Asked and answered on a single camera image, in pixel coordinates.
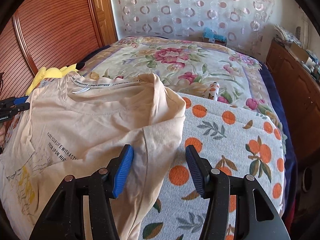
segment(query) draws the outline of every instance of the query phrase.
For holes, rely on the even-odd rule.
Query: metal screw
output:
[[[101,168],[100,170],[99,170],[99,173],[100,174],[106,174],[108,172],[108,169],[107,168]]]
[[[253,181],[254,180],[254,176],[252,176],[251,174],[248,174],[247,176],[245,176],[247,178],[247,180]]]
[[[64,180],[67,181],[67,182],[72,181],[72,179],[73,179],[72,175],[67,175],[67,176],[64,177]]]
[[[219,169],[216,169],[216,168],[213,168],[212,170],[211,170],[211,172],[212,172],[212,174],[219,174],[220,173],[220,170]]]

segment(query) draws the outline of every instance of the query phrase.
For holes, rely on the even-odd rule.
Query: floral bedspread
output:
[[[92,57],[79,74],[92,79],[128,79],[155,73],[173,91],[199,97],[218,82],[218,101],[270,117],[281,131],[285,153],[287,137],[259,69],[257,60],[218,44],[127,37]]]

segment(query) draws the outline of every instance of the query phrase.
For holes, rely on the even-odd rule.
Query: cardboard box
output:
[[[307,62],[309,58],[309,54],[302,48],[300,48],[295,42],[293,42],[290,46],[290,50],[294,53],[294,55],[302,61],[304,64]]]

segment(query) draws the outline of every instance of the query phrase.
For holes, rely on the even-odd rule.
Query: shirt tag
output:
[[[80,94],[80,93],[83,93],[83,92],[86,92],[88,91],[90,88],[82,88],[81,90],[79,91],[76,91],[76,92],[72,92],[73,94]]]
[[[84,83],[84,82],[79,81],[75,77],[71,77],[71,80],[74,84],[78,85],[79,87],[84,87],[84,88],[105,88],[105,87],[112,87],[112,86],[116,86],[116,85],[137,84],[140,82],[140,80],[134,80],[134,81],[121,80],[120,82],[112,80],[111,83],[103,83],[103,82],[101,82],[101,80],[97,80],[96,82]]]

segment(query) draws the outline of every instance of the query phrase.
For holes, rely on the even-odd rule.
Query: brown dresser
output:
[[[266,65],[275,81],[299,165],[320,159],[320,86],[290,53],[272,41]]]

